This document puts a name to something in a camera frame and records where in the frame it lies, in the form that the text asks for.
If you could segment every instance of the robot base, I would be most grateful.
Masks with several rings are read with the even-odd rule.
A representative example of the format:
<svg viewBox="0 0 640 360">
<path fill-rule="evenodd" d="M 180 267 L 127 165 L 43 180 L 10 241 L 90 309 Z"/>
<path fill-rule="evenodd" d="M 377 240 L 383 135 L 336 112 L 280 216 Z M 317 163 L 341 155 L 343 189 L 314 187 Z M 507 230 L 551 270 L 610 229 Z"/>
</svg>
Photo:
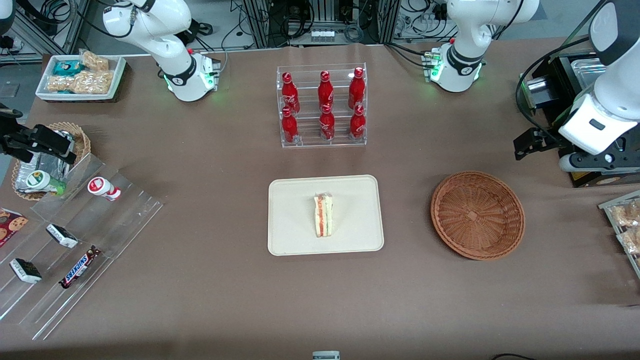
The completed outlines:
<svg viewBox="0 0 640 360">
<path fill-rule="evenodd" d="M 201 54 L 191 56 L 196 60 L 196 71 L 184 85 L 171 84 L 166 76 L 164 77 L 169 90 L 178 99 L 187 102 L 196 101 L 208 92 L 217 90 L 220 78 L 220 63 L 214 63 L 211 58 Z"/>
<path fill-rule="evenodd" d="M 478 65 L 475 72 L 461 76 L 447 60 L 447 51 L 450 47 L 451 44 L 434 47 L 431 50 L 431 59 L 422 58 L 423 64 L 435 66 L 433 69 L 425 69 L 424 75 L 427 81 L 440 85 L 444 90 L 449 92 L 463 92 L 470 88 L 471 84 L 478 79 L 482 65 Z"/>
</svg>

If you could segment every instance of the plastic bag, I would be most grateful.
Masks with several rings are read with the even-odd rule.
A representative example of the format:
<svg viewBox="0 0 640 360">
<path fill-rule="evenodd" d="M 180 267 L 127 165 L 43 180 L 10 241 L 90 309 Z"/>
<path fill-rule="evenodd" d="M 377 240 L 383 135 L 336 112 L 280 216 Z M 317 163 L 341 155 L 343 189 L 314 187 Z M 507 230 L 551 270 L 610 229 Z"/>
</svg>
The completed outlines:
<svg viewBox="0 0 640 360">
<path fill-rule="evenodd" d="M 93 71 L 109 70 L 109 60 L 97 56 L 87 49 L 80 49 L 80 63 Z"/>
<path fill-rule="evenodd" d="M 76 94 L 106 94 L 113 80 L 113 71 L 81 71 L 76 75 Z"/>
<path fill-rule="evenodd" d="M 622 246 L 631 255 L 640 254 L 640 241 L 638 241 L 638 228 L 633 228 L 618 235 Z"/>
<path fill-rule="evenodd" d="M 609 206 L 609 211 L 618 226 L 640 226 L 640 201 L 638 200 Z"/>
<path fill-rule="evenodd" d="M 49 76 L 47 90 L 50 92 L 73 91 L 76 85 L 74 76 Z"/>
</svg>

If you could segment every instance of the empty wicker basket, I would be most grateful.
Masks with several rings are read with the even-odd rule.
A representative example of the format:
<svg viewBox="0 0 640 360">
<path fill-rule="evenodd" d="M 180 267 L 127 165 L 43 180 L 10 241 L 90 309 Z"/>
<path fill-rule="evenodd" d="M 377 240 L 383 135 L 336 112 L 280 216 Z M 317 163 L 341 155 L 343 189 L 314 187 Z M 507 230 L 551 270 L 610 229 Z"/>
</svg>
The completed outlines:
<svg viewBox="0 0 640 360">
<path fill-rule="evenodd" d="M 431 219 L 442 240 L 470 259 L 507 256 L 524 235 L 518 197 L 484 172 L 459 172 L 444 179 L 431 198 Z"/>
</svg>

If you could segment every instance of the sandwich slice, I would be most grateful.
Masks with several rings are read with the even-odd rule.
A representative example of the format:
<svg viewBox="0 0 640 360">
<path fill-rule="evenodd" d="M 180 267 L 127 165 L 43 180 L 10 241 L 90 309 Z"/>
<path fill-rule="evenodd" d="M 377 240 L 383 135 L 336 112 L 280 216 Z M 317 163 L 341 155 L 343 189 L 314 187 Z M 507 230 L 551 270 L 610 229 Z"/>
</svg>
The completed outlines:
<svg viewBox="0 0 640 360">
<path fill-rule="evenodd" d="M 330 193 L 321 193 L 314 197 L 316 201 L 316 236 L 325 238 L 333 232 L 333 197 Z"/>
</svg>

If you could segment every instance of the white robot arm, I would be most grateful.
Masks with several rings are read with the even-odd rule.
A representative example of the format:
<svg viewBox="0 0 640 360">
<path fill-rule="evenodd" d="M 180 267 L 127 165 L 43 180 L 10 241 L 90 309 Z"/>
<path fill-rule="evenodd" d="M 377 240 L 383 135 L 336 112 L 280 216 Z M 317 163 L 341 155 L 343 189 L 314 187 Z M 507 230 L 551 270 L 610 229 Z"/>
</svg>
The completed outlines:
<svg viewBox="0 0 640 360">
<path fill-rule="evenodd" d="M 191 12 L 184 0 L 126 0 L 104 9 L 107 31 L 154 57 L 175 96 L 195 101 L 216 87 L 212 60 L 189 54 L 175 35 L 187 30 Z"/>
<path fill-rule="evenodd" d="M 579 94 L 559 133 L 586 152 L 605 151 L 640 122 L 640 2 L 609 0 L 589 35 L 606 71 Z"/>
<path fill-rule="evenodd" d="M 463 92 L 477 79 L 493 34 L 488 25 L 506 26 L 527 22 L 540 0 L 449 0 L 449 17 L 458 26 L 453 44 L 431 52 L 435 66 L 429 79 L 450 92 Z"/>
</svg>

